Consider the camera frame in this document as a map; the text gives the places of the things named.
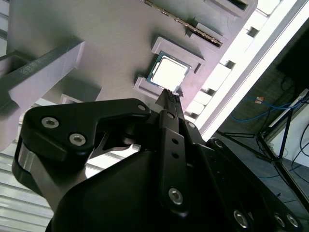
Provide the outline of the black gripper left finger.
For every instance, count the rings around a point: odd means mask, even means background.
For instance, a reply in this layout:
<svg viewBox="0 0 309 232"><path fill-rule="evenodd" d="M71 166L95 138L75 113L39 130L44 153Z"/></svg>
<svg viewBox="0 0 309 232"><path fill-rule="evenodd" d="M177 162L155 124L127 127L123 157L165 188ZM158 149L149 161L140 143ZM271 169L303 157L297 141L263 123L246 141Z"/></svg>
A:
<svg viewBox="0 0 309 232"><path fill-rule="evenodd" d="M173 94L160 112L138 99L36 107L26 112L13 162L17 181L44 197L55 213L74 186L143 151L182 152Z"/></svg>

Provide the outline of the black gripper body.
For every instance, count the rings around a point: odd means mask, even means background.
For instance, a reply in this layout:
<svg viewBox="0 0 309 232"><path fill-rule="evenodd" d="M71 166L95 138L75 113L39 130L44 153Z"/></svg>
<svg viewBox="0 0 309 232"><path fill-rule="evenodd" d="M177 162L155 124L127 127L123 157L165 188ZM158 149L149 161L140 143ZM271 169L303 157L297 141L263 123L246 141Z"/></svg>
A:
<svg viewBox="0 0 309 232"><path fill-rule="evenodd" d="M74 186L49 232L229 232L223 208L200 167L182 152L136 153Z"/></svg>

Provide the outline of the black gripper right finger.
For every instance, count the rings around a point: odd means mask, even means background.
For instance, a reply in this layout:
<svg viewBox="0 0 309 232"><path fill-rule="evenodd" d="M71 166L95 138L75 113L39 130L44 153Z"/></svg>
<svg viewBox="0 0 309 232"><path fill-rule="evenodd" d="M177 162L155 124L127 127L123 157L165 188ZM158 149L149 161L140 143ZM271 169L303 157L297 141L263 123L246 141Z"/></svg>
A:
<svg viewBox="0 0 309 232"><path fill-rule="evenodd" d="M204 141L173 96L189 169L191 231L301 232L294 213L219 139Z"/></svg>

